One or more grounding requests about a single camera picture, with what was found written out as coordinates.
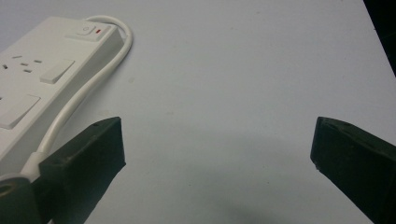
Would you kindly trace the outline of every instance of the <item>cable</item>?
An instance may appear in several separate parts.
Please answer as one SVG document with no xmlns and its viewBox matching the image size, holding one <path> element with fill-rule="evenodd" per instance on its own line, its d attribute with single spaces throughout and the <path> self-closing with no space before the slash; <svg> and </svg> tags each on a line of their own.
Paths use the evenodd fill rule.
<svg viewBox="0 0 396 224">
<path fill-rule="evenodd" d="M 124 22 L 109 16 L 93 16 L 86 21 L 112 23 L 119 26 L 125 33 L 125 41 L 119 53 L 103 67 L 96 75 L 87 81 L 64 105 L 62 110 L 56 116 L 55 120 L 49 126 L 36 152 L 33 152 L 21 170 L 21 174 L 27 175 L 31 180 L 39 177 L 38 164 L 48 157 L 56 136 L 67 120 L 71 117 L 78 105 L 85 99 L 88 93 L 96 87 L 102 80 L 106 79 L 111 72 L 120 64 L 132 46 L 134 36 L 131 28 Z"/>
</svg>

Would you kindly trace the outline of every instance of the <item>white power strip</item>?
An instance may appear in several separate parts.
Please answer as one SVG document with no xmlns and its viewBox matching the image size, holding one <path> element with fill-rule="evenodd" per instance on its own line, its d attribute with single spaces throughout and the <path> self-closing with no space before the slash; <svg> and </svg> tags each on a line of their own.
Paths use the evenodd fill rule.
<svg viewBox="0 0 396 224">
<path fill-rule="evenodd" d="M 66 102 L 123 46 L 117 26 L 48 18 L 0 55 L 0 175 L 17 173 Z"/>
</svg>

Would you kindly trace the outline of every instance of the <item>outlet switch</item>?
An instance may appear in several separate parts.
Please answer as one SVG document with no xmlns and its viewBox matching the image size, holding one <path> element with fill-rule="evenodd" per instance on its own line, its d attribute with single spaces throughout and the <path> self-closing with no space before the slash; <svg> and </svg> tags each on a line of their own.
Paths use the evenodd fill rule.
<svg viewBox="0 0 396 224">
<path fill-rule="evenodd" d="M 0 117 L 0 128 L 13 129 L 39 100 L 40 97 L 25 95 L 6 114 Z"/>
<path fill-rule="evenodd" d="M 40 81 L 48 84 L 55 84 L 74 62 L 73 60 L 61 60 L 48 72 L 44 73 L 40 77 Z"/>
<path fill-rule="evenodd" d="M 77 40 L 91 42 L 99 41 L 110 29 L 110 26 L 103 23 L 84 22 L 76 26 L 66 37 Z"/>
</svg>

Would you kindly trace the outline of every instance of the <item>white table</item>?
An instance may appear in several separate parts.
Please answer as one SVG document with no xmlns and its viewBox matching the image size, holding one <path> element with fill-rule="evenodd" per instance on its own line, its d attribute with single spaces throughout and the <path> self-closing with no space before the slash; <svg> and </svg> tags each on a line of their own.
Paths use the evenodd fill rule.
<svg viewBox="0 0 396 224">
<path fill-rule="evenodd" d="M 396 145 L 396 78 L 361 0 L 2 1 L 0 50 L 49 16 L 134 30 L 58 145 L 122 118 L 87 223 L 371 223 L 309 159 L 318 116 Z"/>
</svg>

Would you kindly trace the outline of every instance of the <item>black clamp jaw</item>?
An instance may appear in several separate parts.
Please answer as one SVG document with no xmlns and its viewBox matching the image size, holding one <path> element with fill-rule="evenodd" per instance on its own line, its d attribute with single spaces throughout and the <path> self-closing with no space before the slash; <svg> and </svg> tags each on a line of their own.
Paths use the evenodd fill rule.
<svg viewBox="0 0 396 224">
<path fill-rule="evenodd" d="M 396 223 L 396 147 L 337 119 L 318 118 L 311 160 L 375 224 Z"/>
<path fill-rule="evenodd" d="M 82 224 L 125 165 L 120 118 L 94 123 L 39 164 L 0 181 L 0 222 Z"/>
</svg>

